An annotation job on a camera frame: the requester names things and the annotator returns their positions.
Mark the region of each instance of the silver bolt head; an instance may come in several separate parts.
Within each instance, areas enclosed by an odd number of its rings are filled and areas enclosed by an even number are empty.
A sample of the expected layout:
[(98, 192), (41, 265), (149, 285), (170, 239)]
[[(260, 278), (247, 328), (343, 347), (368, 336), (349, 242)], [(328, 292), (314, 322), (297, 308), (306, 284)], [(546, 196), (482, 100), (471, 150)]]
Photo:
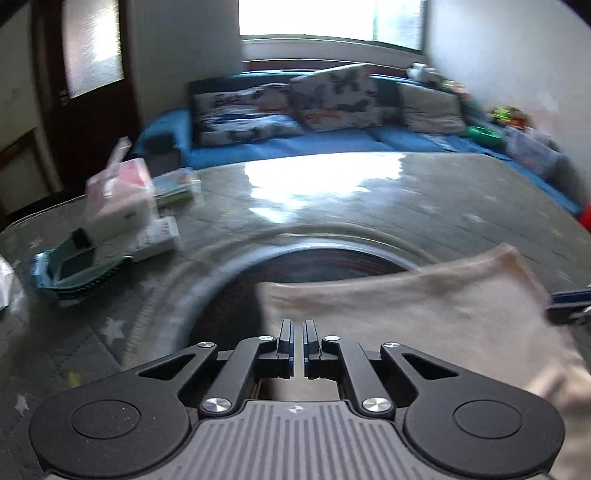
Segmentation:
[(203, 400), (201, 407), (205, 411), (209, 411), (211, 413), (222, 413), (228, 411), (232, 403), (225, 398), (213, 397), (208, 398), (207, 400)]
[(372, 397), (364, 400), (361, 404), (363, 408), (372, 413), (381, 413), (392, 408), (392, 402), (387, 398)]

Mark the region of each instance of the pink package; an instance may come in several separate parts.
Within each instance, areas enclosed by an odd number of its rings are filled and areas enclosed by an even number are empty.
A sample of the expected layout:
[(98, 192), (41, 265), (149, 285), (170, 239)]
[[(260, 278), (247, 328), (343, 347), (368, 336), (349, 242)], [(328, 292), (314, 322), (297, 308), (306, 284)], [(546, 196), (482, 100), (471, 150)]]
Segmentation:
[(143, 158), (122, 162), (131, 146), (117, 143), (107, 167), (86, 182), (86, 233), (94, 244), (138, 230), (158, 216), (154, 185)]

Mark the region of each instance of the white towel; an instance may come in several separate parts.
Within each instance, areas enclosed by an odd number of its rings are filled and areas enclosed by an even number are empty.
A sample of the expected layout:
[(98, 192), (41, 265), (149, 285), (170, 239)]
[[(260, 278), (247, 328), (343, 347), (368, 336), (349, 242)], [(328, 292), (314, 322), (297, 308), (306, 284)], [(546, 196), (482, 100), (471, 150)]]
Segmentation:
[[(580, 423), (572, 418), (582, 409), (561, 407), (571, 405), (569, 392), (574, 389), (586, 399), (581, 400), (586, 412), (591, 411), (591, 381), (588, 375), (573, 373), (584, 371), (583, 360), (567, 328), (552, 326), (545, 319), (549, 295), (509, 245), (397, 275), (308, 284), (263, 283), (258, 295), (270, 331), (283, 319), (312, 319), (319, 337), (339, 335), (375, 351), (381, 343), (396, 341), (545, 394), (565, 417), (564, 451), (568, 445), (575, 450), (583, 445), (591, 451), (590, 420), (579, 428)], [(577, 387), (572, 386), (574, 379)], [(277, 385), (279, 398), (331, 400), (336, 395), (334, 383), (326, 380)], [(585, 388), (587, 397), (580, 393)], [(572, 464), (572, 458), (566, 462), (561, 453), (558, 471), (553, 470), (557, 480), (589, 480), (590, 460), (582, 455), (578, 458), (589, 467), (585, 475), (567, 467), (565, 463)]]

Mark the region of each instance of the plastic bin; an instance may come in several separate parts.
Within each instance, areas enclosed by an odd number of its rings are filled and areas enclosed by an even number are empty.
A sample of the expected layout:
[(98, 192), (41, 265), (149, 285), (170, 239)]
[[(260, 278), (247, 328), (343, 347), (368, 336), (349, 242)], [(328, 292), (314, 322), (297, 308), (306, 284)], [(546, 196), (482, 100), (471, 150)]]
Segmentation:
[(563, 158), (562, 153), (548, 148), (521, 130), (506, 127), (504, 134), (509, 156), (544, 180), (552, 175), (557, 162)]

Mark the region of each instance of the bright window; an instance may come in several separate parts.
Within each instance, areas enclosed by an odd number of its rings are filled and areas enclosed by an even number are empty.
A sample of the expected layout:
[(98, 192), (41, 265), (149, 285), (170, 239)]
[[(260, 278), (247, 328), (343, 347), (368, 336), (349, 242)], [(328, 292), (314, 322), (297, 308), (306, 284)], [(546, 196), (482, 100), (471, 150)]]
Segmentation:
[(239, 0), (240, 35), (331, 37), (421, 50), (426, 0)]

